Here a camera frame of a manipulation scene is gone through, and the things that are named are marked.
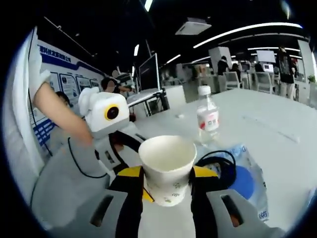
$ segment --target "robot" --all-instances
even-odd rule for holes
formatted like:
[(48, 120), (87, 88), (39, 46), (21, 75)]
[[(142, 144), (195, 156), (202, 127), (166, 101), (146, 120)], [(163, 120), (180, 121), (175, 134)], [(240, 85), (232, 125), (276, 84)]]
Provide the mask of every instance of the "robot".
[[(153, 202), (143, 188), (142, 166), (121, 167), (116, 171), (108, 157), (117, 158), (111, 143), (116, 133), (123, 144), (138, 150), (142, 139), (129, 132), (129, 109), (119, 94), (86, 88), (79, 97), (79, 107), (95, 139), (94, 146), (102, 165), (112, 177), (110, 186), (85, 202), (67, 228), (55, 231), (56, 237), (77, 238), (137, 238), (143, 210), (142, 199)], [(279, 238), (280, 228), (269, 228), (257, 215), (256, 209), (232, 189), (210, 189), (217, 182), (215, 172), (194, 166), (190, 172), (192, 188), (191, 211), (197, 238)]]

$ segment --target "paper cup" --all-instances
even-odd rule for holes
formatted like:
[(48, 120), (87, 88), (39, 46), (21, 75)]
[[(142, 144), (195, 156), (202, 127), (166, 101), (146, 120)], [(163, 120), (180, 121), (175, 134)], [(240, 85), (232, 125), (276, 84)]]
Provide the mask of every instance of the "paper cup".
[(181, 136), (158, 136), (141, 144), (145, 189), (158, 205), (171, 207), (183, 200), (196, 153), (195, 144)]

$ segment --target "desk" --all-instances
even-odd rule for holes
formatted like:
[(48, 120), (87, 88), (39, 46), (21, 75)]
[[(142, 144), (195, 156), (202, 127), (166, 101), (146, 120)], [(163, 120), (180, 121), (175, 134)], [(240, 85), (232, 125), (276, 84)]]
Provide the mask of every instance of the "desk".
[[(317, 184), (317, 111), (303, 104), (276, 95), (252, 90), (234, 89), (213, 96), (220, 111), (220, 139), (224, 147), (244, 143), (261, 166), (267, 185), (269, 221), (271, 227), (288, 230), (298, 219), (308, 191)], [(145, 137), (158, 135), (197, 135), (197, 102), (168, 110), (136, 121), (139, 133)], [(102, 172), (95, 159), (77, 158), (85, 172), (98, 176)], [(120, 155), (130, 166), (141, 164), (138, 155), (124, 149)], [(48, 175), (46, 184), (44, 176)], [(38, 206), (47, 211), (48, 196), (58, 208), (53, 210), (55, 222), (65, 224), (76, 215), (76, 207), (102, 191), (106, 181), (82, 176), (69, 152), (52, 158), (41, 173), (38, 184), (45, 191)], [(143, 202), (139, 227), (140, 238), (194, 238), (195, 227), (190, 211), (190, 193), (174, 207), (159, 207)]]

